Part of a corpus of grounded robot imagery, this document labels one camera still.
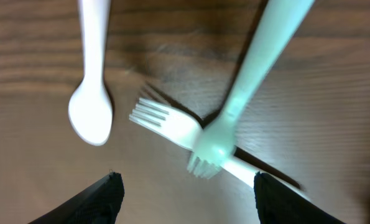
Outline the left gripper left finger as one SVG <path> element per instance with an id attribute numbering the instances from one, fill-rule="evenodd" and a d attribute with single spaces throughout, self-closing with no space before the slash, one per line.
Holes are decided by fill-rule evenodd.
<path id="1" fill-rule="evenodd" d="M 110 172 L 30 224 L 115 224 L 123 199 L 122 175 Z"/>

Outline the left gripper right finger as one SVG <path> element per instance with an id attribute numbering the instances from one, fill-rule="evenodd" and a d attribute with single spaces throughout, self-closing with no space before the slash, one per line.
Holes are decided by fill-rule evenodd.
<path id="1" fill-rule="evenodd" d="M 268 173 L 255 175 L 254 193 L 261 224 L 344 224 Z"/>

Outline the mint green plastic fork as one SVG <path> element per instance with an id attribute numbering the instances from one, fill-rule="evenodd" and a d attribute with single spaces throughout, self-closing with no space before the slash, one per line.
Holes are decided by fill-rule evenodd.
<path id="1" fill-rule="evenodd" d="M 195 141 L 187 170 L 209 179 L 234 154 L 239 119 L 314 0 L 269 0 L 219 115 Z"/>

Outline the white plastic spoon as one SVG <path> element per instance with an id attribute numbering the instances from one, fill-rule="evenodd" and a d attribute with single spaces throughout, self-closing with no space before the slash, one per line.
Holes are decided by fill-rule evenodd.
<path id="1" fill-rule="evenodd" d="M 68 104 L 68 116 L 79 137 L 88 144 L 106 143 L 113 122 L 113 106 L 104 85 L 104 57 L 110 0 L 79 0 L 83 79 Z"/>

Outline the white plastic fork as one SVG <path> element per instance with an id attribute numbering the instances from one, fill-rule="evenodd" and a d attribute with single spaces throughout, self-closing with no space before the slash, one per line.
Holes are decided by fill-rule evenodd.
<path id="1" fill-rule="evenodd" d="M 255 174 L 267 172 L 233 156 L 237 121 L 231 115 L 219 115 L 203 129 L 181 110 L 140 98 L 129 119 L 189 151 L 197 150 L 190 158 L 190 172 L 197 177 L 209 179 L 224 169 L 253 187 Z"/>

